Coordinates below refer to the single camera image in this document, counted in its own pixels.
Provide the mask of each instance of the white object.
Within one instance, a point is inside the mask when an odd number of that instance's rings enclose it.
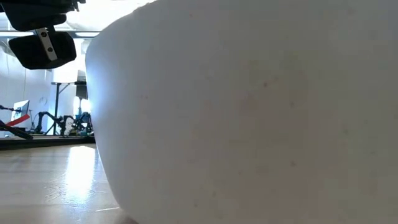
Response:
[[[86,56],[140,224],[397,223],[396,1],[160,0]]]

